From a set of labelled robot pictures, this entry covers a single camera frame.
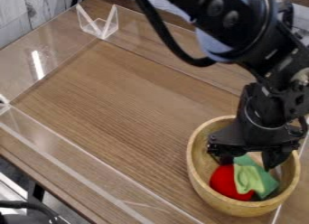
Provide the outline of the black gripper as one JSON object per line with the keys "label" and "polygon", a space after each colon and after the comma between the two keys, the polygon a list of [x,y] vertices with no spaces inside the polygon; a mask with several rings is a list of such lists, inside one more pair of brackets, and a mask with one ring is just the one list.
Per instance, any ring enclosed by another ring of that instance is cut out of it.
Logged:
{"label": "black gripper", "polygon": [[309,87],[296,83],[284,91],[261,83],[247,85],[232,124],[209,135],[208,153],[221,165],[251,152],[263,153],[265,170],[281,165],[308,133]]}

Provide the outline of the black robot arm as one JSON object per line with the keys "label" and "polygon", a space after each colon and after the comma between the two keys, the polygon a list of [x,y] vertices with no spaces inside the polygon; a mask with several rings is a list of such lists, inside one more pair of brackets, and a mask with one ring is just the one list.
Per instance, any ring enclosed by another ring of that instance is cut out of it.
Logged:
{"label": "black robot arm", "polygon": [[168,0],[188,16],[208,57],[255,76],[241,92],[232,125],[216,132],[216,155],[263,154],[264,167],[284,163],[308,133],[309,47],[292,31],[293,7],[276,0]]}

